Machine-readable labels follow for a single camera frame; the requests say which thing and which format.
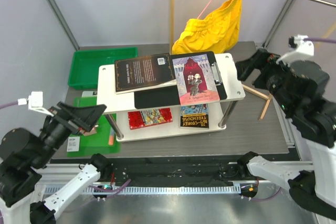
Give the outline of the yellow shorts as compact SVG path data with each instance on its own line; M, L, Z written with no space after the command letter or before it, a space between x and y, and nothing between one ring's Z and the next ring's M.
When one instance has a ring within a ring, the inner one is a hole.
M212 51L220 54L230 50L239 40L241 11L242 0L227 0L204 19L189 19L172 53Z

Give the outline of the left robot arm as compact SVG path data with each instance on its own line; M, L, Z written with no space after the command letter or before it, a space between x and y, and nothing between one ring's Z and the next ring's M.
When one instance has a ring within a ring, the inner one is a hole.
M46 118L39 136L24 128L13 129L4 136L7 140L24 140L26 144L1 162L1 223L56 223L85 188L111 177L112 165L103 155L94 154L63 188L43 201L31 202L35 186L42 178L37 171L46 168L70 135L91 131L107 107L104 104L75 107L58 102L50 109L31 104L28 108L45 114Z

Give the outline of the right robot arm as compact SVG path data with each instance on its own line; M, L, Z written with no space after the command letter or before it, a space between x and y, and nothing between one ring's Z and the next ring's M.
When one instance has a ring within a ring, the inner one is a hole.
M290 171L248 152L237 161L239 177L266 179L287 190L301 208L334 220L335 103L323 97L329 75L313 61L296 59L286 63L264 49L235 66L240 81L256 69L260 71L254 87L272 94L306 142L313 163L312 171Z

